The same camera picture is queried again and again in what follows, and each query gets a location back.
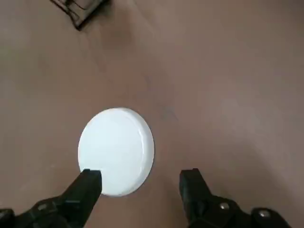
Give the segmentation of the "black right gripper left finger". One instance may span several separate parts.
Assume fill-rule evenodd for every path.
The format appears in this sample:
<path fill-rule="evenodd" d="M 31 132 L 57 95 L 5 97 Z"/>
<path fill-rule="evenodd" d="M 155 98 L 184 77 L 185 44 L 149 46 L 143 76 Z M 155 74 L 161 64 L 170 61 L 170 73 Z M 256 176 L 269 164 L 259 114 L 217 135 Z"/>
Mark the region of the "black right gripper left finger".
<path fill-rule="evenodd" d="M 18 215 L 13 209 L 1 209 L 0 226 L 2 228 L 83 228 L 101 192 L 101 172 L 85 169 L 61 195 L 41 200 Z"/>

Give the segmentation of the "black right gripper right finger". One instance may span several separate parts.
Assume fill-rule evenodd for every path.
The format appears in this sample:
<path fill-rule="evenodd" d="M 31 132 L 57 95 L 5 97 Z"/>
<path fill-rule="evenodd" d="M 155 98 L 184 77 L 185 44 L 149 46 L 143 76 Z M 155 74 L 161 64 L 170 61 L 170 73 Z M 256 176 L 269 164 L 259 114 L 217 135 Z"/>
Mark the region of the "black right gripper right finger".
<path fill-rule="evenodd" d="M 289 228 L 276 211 L 254 208 L 245 213 L 230 199 L 211 193 L 197 168 L 180 172 L 179 191 L 189 228 Z"/>

